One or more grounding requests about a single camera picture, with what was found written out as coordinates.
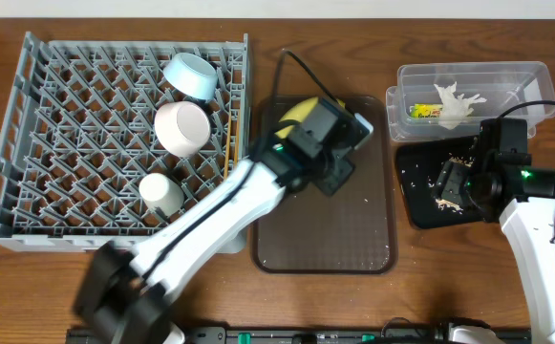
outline clear plastic container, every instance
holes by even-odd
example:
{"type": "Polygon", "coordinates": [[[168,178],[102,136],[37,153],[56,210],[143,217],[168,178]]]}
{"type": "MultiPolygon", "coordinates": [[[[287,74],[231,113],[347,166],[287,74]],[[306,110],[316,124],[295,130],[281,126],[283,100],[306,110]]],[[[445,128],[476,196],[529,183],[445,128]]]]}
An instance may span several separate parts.
{"type": "MultiPolygon", "coordinates": [[[[395,141],[442,140],[479,133],[479,123],[495,118],[514,105],[532,100],[555,100],[548,68],[542,62],[469,62],[406,65],[398,70],[398,86],[386,94],[390,136],[395,141]],[[474,112],[454,129],[438,124],[438,118],[412,118],[415,104],[441,104],[435,84],[458,83],[455,95],[480,94],[484,103],[471,105],[474,112]]],[[[535,105],[511,115],[527,120],[528,138],[536,135],[536,124],[555,117],[555,106],[535,105]]]]}

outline white wall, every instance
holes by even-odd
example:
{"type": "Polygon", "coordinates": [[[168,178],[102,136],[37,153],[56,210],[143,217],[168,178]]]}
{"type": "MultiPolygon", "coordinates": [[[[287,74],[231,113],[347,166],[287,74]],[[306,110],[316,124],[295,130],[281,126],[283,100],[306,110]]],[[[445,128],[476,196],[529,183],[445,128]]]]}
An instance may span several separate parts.
{"type": "Polygon", "coordinates": [[[555,19],[555,0],[0,0],[0,17],[555,19]]]}

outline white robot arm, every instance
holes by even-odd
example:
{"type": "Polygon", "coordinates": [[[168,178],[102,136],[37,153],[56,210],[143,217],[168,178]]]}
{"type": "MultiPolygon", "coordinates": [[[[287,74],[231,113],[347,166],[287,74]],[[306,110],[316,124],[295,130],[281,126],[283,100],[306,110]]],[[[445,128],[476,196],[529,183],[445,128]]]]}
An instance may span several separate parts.
{"type": "MultiPolygon", "coordinates": [[[[511,201],[500,216],[513,249],[529,311],[532,344],[555,344],[555,199],[511,201]]],[[[502,343],[492,331],[456,326],[449,339],[466,344],[502,343]]]]}
{"type": "Polygon", "coordinates": [[[269,213],[286,192],[313,183],[332,195],[353,172],[347,154],[373,127],[336,101],[320,98],[282,139],[257,143],[259,157],[245,159],[220,186],[176,222],[127,252],[111,244],[94,256],[74,312],[104,342],[182,344],[169,308],[198,269],[223,244],[269,213]]]}

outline plastic dish rack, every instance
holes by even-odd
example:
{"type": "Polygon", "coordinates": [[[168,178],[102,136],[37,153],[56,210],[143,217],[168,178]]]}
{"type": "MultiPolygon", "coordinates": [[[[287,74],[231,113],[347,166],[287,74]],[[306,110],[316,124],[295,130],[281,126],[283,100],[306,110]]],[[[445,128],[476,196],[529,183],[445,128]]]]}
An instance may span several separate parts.
{"type": "MultiPolygon", "coordinates": [[[[235,156],[245,155],[249,58],[247,35],[243,43],[46,44],[27,32],[1,129],[0,245],[84,251],[113,240],[127,248],[180,217],[222,182],[235,156]],[[162,75],[181,52],[206,59],[219,76],[205,104],[211,138],[188,159],[168,154],[153,130],[162,104],[186,99],[162,75]],[[182,209],[170,218],[141,199],[139,182],[151,172],[171,177],[184,192],[182,209]]],[[[244,231],[238,240],[223,251],[242,248],[244,231]]]]}

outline wooden table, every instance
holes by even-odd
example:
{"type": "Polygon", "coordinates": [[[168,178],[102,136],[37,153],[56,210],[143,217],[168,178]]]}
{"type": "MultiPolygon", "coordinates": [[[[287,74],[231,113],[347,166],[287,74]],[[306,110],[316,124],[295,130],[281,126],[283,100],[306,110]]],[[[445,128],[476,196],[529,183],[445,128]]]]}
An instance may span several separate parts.
{"type": "MultiPolygon", "coordinates": [[[[0,128],[25,31],[44,41],[241,41],[253,50],[253,96],[268,94],[288,47],[336,94],[381,100],[410,63],[538,60],[555,86],[555,22],[458,20],[0,20],[0,128]]],[[[316,90],[289,65],[285,93],[316,90]]],[[[538,166],[555,167],[555,118],[530,142],[538,166]]],[[[430,322],[479,318],[529,326],[513,253],[499,226],[411,228],[395,195],[399,260],[385,276],[288,276],[260,272],[249,251],[213,257],[175,305],[185,325],[375,328],[393,316],[430,322]]],[[[15,253],[0,247],[0,343],[61,343],[78,320],[70,307],[90,255],[15,253]]]]}

